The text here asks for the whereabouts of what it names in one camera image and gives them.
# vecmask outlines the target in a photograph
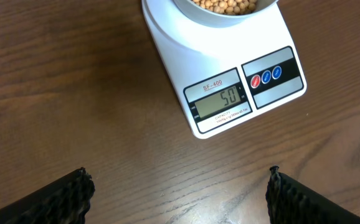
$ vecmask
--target wooden table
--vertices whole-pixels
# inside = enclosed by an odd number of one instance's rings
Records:
[[[83,166],[87,223],[269,223],[278,164],[360,216],[360,2],[279,5],[308,91],[199,140],[140,1],[0,1],[0,208]]]

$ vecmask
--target dried chickpeas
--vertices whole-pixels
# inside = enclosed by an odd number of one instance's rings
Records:
[[[225,15],[246,15],[254,12],[257,0],[192,0],[203,9]]]

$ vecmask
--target scale platform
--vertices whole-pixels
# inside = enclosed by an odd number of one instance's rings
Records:
[[[212,28],[188,19],[173,0],[142,3],[197,138],[209,138],[305,93],[298,54],[276,4],[235,26]]]

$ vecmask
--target chickpea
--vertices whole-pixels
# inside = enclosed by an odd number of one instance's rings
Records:
[[[227,5],[228,6],[232,6],[232,3],[234,2],[234,0],[227,0]]]
[[[254,3],[250,3],[249,6],[248,6],[248,9],[253,11],[256,9],[256,5]]]
[[[229,12],[232,12],[232,11],[234,11],[234,8],[233,8],[232,6],[228,7],[228,8],[225,10],[226,13],[229,13]]]
[[[213,11],[216,12],[216,13],[219,13],[220,12],[220,7],[219,6],[215,6],[213,8]]]
[[[244,3],[240,3],[239,7],[240,7],[240,9],[245,9],[246,8]]]
[[[207,8],[209,8],[209,7],[211,7],[213,4],[212,4],[212,2],[210,1],[210,0],[206,0],[205,1],[205,6],[207,7]]]
[[[240,7],[235,6],[235,7],[234,7],[234,12],[235,12],[235,13],[239,13],[239,12],[240,12]]]

